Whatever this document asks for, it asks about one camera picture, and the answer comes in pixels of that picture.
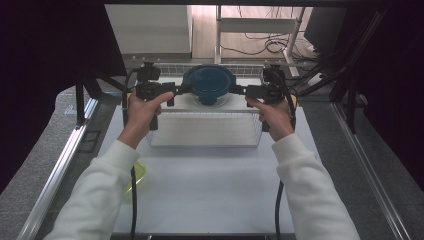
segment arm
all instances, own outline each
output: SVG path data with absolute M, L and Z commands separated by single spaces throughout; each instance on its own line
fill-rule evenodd
M 160 104 L 173 97 L 165 93 L 145 102 L 133 93 L 128 123 L 102 157 L 94 158 L 81 174 L 45 239 L 109 239 L 121 206 L 130 170 L 139 154 L 134 150 L 149 131 Z
M 285 186 L 297 239 L 359 239 L 327 170 L 294 133 L 287 102 L 269 106 L 256 99 L 246 100 L 260 110 L 260 120 L 271 127 L 277 173 Z

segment white long-sleeve shirt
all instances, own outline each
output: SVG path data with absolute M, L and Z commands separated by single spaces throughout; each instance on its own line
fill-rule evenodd
M 356 228 L 326 169 L 297 134 L 272 146 L 284 182 L 298 240 L 359 239 Z M 50 239 L 110 239 L 130 170 L 139 154 L 116 140 L 94 158 L 60 211 Z

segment white plastic basket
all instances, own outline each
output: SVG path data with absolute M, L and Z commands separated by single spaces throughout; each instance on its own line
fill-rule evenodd
M 259 114 L 249 112 L 163 112 L 158 123 L 151 146 L 257 147 L 262 134 Z
M 181 85 L 182 75 L 194 64 L 156 64 L 159 82 Z M 222 65 L 237 84 L 260 85 L 262 65 Z M 175 97 L 175 106 L 162 105 L 158 130 L 147 135 L 153 147 L 257 147 L 262 134 L 259 112 L 248 108 L 244 96 L 229 94 L 222 106 L 200 106 L 191 94 Z

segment white table surface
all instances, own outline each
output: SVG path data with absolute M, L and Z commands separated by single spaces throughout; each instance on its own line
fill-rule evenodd
M 303 109 L 296 111 L 296 132 L 318 155 Z M 121 107 L 113 115 L 99 155 L 123 128 Z M 136 232 L 145 234 L 272 234 L 279 178 L 273 140 L 263 133 L 257 148 L 150 147 L 137 151 L 147 173 L 137 186 Z M 124 196 L 114 232 L 130 232 L 132 204 Z M 282 233 L 294 232 L 285 192 Z

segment person's left hand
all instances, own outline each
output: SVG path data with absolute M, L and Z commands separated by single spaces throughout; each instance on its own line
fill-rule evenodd
M 128 100 L 128 122 L 118 140 L 136 149 L 149 132 L 149 124 L 153 116 L 161 113 L 160 105 L 173 97 L 174 93 L 167 92 L 153 100 L 144 101 L 136 96 L 134 89 Z

